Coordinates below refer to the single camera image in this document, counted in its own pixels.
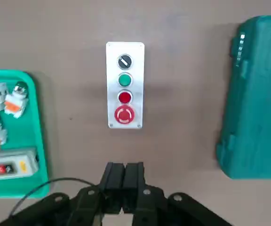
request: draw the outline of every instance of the green tray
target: green tray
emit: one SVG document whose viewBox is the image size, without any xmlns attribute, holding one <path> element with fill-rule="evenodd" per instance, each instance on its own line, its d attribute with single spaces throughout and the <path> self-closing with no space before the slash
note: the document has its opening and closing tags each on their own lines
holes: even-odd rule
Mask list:
<svg viewBox="0 0 271 226">
<path fill-rule="evenodd" d="M 28 85 L 28 105 L 23 115 L 16 119 L 13 115 L 0 112 L 3 127 L 8 131 L 7 143 L 2 145 L 2 151 L 14 148 L 36 147 L 39 159 L 39 170 L 31 177 L 0 180 L 0 198 L 18 198 L 24 196 L 34 187 L 48 181 L 45 151 L 42 141 L 40 117 L 36 98 L 36 89 L 31 77 L 24 72 L 15 70 L 0 70 L 0 82 L 6 82 L 9 92 L 12 92 L 18 81 Z M 49 192 L 45 186 L 33 198 L 42 198 Z"/>
</svg>

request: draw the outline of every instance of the black cable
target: black cable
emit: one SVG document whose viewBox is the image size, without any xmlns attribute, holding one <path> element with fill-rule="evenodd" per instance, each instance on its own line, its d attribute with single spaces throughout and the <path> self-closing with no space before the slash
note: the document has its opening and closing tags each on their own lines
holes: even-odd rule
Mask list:
<svg viewBox="0 0 271 226">
<path fill-rule="evenodd" d="M 9 214 L 9 217 L 12 217 L 14 215 L 14 213 L 16 212 L 16 210 L 18 209 L 18 207 L 20 207 L 20 205 L 30 196 L 32 195 L 33 193 L 37 192 L 38 190 L 40 190 L 42 187 L 48 185 L 48 184 L 51 184 L 51 183 L 54 183 L 54 182 L 57 182 L 57 181 L 78 181 L 78 182 L 81 182 L 81 183 L 84 183 L 84 184 L 87 184 L 87 185 L 90 185 L 90 186 L 95 186 L 97 187 L 99 190 L 100 188 L 91 183 L 91 182 L 88 182 L 86 180 L 83 180 L 83 179 L 79 179 L 79 178 L 56 178 L 56 179 L 52 179 L 52 180 L 48 180 L 47 182 L 37 186 L 36 188 L 32 189 L 31 191 L 29 191 L 20 201 L 17 202 L 17 204 L 12 208 L 10 214 Z"/>
</svg>

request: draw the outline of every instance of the red push button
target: red push button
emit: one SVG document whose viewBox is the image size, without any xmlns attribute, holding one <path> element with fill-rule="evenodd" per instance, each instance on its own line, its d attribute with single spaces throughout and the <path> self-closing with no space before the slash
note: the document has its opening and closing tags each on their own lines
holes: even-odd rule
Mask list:
<svg viewBox="0 0 271 226">
<path fill-rule="evenodd" d="M 125 90 L 120 92 L 118 96 L 119 101 L 124 105 L 130 103 L 131 98 L 132 98 L 131 93 Z"/>
<path fill-rule="evenodd" d="M 115 118 L 121 124 L 132 122 L 135 117 L 135 112 L 129 106 L 120 106 L 115 111 Z"/>
<path fill-rule="evenodd" d="M 6 173 L 6 166 L 0 165 L 0 174 L 5 174 Z"/>
</svg>

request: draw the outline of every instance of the green plastic case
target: green plastic case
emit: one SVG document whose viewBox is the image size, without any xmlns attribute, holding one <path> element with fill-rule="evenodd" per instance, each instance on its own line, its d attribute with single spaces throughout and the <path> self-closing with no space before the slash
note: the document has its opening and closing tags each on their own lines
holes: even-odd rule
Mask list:
<svg viewBox="0 0 271 226">
<path fill-rule="evenodd" d="M 0 180 L 0 198 L 22 197 L 34 187 L 48 181 L 34 82 L 27 73 L 16 70 L 0 70 L 0 82 L 7 83 L 9 92 L 12 92 L 18 81 L 24 81 L 28 85 L 29 102 L 25 112 L 18 119 L 13 115 L 6 115 L 3 111 L 0 112 L 3 127 L 8 131 L 7 143 L 1 148 L 2 151 L 7 151 L 8 149 L 35 147 L 39 159 L 39 170 L 31 177 Z M 31 197 L 42 198 L 48 192 L 49 186 L 45 186 Z"/>
<path fill-rule="evenodd" d="M 231 56 L 217 158 L 231 178 L 271 178 L 271 16 L 243 23 Z"/>
</svg>

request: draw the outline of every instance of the green push button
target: green push button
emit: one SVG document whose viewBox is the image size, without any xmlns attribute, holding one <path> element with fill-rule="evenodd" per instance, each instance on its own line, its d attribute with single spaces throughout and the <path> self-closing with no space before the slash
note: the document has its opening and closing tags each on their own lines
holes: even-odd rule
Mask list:
<svg viewBox="0 0 271 226">
<path fill-rule="evenodd" d="M 119 84 L 123 87 L 129 86 L 131 83 L 131 77 L 129 74 L 122 74 L 119 77 Z"/>
</svg>

